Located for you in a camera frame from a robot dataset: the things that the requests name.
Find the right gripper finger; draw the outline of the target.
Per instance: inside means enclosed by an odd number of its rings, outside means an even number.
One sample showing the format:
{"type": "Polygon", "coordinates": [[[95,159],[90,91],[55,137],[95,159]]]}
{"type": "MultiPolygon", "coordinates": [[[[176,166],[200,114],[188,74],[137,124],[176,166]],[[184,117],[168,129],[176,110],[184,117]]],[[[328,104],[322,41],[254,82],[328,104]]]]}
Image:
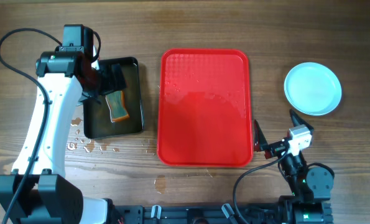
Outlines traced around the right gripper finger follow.
{"type": "Polygon", "coordinates": [[[265,151],[268,147],[267,140],[263,135],[257,120],[254,120],[254,150],[257,152],[265,151]]]}
{"type": "Polygon", "coordinates": [[[295,127],[300,125],[305,125],[310,131],[313,131],[314,128],[312,125],[308,124],[304,119],[302,119],[293,109],[289,109],[290,119],[295,127]]]}

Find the light blue plate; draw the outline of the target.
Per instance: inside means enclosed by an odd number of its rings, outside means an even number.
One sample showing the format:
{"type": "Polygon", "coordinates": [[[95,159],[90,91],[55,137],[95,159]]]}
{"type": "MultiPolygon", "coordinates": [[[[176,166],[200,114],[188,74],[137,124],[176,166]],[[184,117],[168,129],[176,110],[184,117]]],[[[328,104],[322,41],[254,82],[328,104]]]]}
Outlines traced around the light blue plate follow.
{"type": "Polygon", "coordinates": [[[284,93],[296,110],[311,116],[331,113],[342,99],[338,77],[328,67],[315,62],[294,66],[284,80],[284,93]]]}

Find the green orange sponge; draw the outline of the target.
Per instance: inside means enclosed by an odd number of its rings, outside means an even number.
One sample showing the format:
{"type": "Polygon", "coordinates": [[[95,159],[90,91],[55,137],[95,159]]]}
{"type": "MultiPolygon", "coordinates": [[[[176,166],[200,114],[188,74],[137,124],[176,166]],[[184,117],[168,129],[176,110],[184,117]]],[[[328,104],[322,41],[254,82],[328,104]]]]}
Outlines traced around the green orange sponge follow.
{"type": "Polygon", "coordinates": [[[106,95],[105,98],[112,123],[120,122],[129,118],[129,113],[125,107],[125,97],[123,91],[115,91],[106,95]]]}

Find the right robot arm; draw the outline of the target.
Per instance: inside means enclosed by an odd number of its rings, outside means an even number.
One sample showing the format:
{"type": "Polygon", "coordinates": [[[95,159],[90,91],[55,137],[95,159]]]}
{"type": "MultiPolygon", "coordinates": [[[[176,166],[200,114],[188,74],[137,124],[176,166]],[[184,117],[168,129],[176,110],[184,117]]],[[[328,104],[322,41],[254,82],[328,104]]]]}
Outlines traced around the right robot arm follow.
{"type": "Polygon", "coordinates": [[[290,110],[293,127],[280,141],[268,143],[260,125],[254,122],[255,151],[266,159],[278,161],[279,172],[288,183],[291,195],[276,203],[251,205],[247,214],[252,223],[333,223],[331,190],[333,169],[322,163],[308,164],[302,151],[312,144],[314,128],[294,110],[290,110]]]}

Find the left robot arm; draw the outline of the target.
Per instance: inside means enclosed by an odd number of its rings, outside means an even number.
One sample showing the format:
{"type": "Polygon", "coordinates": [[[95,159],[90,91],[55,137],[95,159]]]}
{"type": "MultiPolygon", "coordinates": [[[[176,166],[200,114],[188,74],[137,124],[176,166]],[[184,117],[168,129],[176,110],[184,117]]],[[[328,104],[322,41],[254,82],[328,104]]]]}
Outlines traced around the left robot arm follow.
{"type": "Polygon", "coordinates": [[[84,197],[65,179],[69,120],[83,88],[76,76],[46,73],[31,78],[37,99],[23,148],[11,174],[0,175],[3,222],[123,223],[110,199],[84,197]]]}

